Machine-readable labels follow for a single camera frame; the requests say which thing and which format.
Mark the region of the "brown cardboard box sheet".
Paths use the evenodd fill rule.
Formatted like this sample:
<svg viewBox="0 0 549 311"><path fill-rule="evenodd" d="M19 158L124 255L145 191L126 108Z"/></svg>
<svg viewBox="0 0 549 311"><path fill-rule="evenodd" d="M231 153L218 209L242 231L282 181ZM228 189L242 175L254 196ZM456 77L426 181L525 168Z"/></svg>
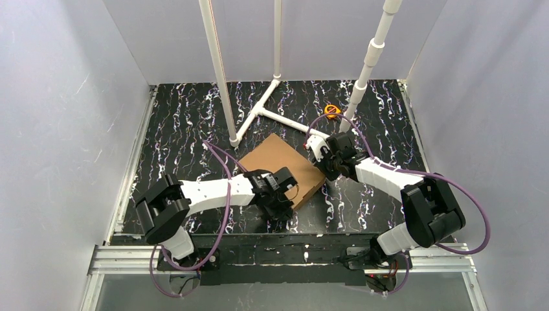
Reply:
<svg viewBox="0 0 549 311"><path fill-rule="evenodd" d="M288 168L296 179L298 190L286 192L297 211L312 199L325 183L325 175L312 162L286 143L277 134L272 133L252 151L245 154L239 162L247 170L264 169L272 173L281 168Z"/></svg>

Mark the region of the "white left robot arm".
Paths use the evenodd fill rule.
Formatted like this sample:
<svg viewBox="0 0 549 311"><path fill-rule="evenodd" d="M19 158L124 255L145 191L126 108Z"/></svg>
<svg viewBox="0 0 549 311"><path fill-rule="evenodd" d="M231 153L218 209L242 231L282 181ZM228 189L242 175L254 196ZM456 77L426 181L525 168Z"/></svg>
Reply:
<svg viewBox="0 0 549 311"><path fill-rule="evenodd" d="M228 179L185 181L166 174L135 201L135 210L147 244L159 244L174 259L194 252L185 218L221 207L259 207L268 218L289 220L293 203L286 196L298 182L287 167L276 172L252 170Z"/></svg>

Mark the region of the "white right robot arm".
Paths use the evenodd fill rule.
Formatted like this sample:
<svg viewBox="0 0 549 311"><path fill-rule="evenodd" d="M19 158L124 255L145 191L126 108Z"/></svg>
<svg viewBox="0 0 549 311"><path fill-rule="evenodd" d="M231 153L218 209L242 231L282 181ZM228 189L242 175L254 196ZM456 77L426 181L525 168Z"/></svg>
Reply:
<svg viewBox="0 0 549 311"><path fill-rule="evenodd" d="M358 151L347 133L327 138L311 135L306 148L314 155L313 164L328 180L344 176L381 190L401 203L404 223L371 239L371 259L381 261L400 251L429 248L466 224L448 182L390 168L369 152Z"/></svg>

